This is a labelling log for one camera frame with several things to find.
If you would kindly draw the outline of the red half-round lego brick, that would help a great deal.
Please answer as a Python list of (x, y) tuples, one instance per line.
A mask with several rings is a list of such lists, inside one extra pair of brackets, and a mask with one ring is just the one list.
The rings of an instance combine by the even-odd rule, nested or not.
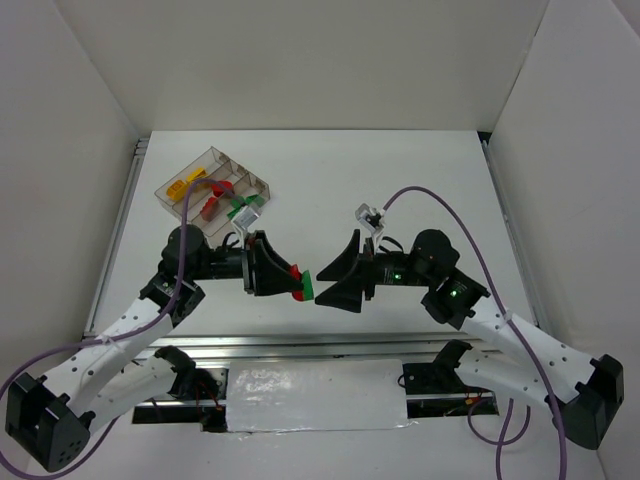
[(302, 273), (300, 272), (298, 265), (293, 264), (289, 269), (289, 273), (297, 282), (297, 289), (293, 290), (291, 295), (296, 301), (302, 302), (304, 300), (304, 284), (302, 282)]

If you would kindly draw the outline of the green half-round lego brick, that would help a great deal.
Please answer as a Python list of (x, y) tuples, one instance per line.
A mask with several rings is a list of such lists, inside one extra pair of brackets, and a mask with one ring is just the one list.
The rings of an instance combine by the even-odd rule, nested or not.
[(314, 290), (313, 290), (312, 276), (308, 270), (305, 270), (301, 274), (301, 282), (303, 284), (302, 300), (303, 301), (313, 300)]

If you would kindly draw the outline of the red rectangular lego brick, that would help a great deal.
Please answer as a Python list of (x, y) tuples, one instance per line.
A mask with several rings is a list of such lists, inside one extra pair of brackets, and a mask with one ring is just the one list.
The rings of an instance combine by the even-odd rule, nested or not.
[(202, 220), (205, 222), (211, 222), (217, 215), (218, 207), (218, 198), (211, 196), (200, 210)]

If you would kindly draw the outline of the green lego plate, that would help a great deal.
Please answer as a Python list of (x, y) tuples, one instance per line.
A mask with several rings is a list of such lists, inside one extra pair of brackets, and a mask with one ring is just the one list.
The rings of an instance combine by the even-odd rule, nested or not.
[(251, 195), (245, 198), (245, 202), (248, 205), (255, 205), (257, 207), (262, 207), (266, 200), (264, 197), (260, 196), (260, 195)]

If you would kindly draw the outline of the red rounded lego brick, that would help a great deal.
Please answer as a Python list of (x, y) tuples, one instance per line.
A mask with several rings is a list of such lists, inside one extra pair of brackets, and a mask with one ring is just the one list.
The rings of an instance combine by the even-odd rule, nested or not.
[(225, 180), (217, 181), (211, 184), (212, 194), (219, 198), (233, 192), (233, 183)]

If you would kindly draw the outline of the yellow rounded lego brick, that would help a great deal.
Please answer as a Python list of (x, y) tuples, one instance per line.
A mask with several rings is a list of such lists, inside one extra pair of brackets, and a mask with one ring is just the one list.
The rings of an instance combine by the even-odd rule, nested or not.
[(174, 203), (180, 202), (186, 195), (189, 185), (183, 180), (176, 180), (166, 190), (166, 196)]

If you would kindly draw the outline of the yellow rectangular lego brick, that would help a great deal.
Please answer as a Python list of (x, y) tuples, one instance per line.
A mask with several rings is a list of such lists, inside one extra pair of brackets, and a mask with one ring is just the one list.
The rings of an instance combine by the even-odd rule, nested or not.
[(202, 167), (198, 167), (187, 175), (186, 180), (188, 183), (193, 183), (198, 179), (206, 178), (206, 177), (207, 177), (206, 170)]

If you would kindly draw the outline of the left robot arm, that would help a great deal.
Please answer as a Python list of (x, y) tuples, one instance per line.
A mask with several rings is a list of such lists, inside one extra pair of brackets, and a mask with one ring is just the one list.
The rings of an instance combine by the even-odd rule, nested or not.
[(191, 399), (210, 391), (211, 376), (177, 347), (161, 347), (136, 363), (139, 353), (185, 320), (204, 299), (201, 280), (240, 279), (258, 297), (301, 292), (303, 275), (282, 259), (262, 231), (237, 246), (211, 248), (194, 225), (174, 229), (157, 273), (109, 328), (66, 346), (70, 357), (39, 377), (20, 367), (1, 387), (6, 433), (58, 479), (84, 463), (98, 430), (156, 395)]

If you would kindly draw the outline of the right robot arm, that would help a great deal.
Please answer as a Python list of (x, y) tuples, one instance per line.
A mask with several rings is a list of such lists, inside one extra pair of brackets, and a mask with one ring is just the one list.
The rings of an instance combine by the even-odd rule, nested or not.
[(502, 313), (487, 288), (457, 268), (459, 258), (440, 230), (420, 232), (407, 253), (376, 253), (372, 240), (362, 241), (355, 232), (318, 274), (331, 285), (315, 302), (359, 313), (379, 285), (426, 288), (421, 303), (432, 319), (510, 359), (491, 359), (465, 342), (451, 341), (436, 358), (450, 375), (544, 411), (556, 403), (566, 438), (598, 449), (624, 400), (622, 364), (610, 355), (595, 358), (575, 350), (518, 315)]

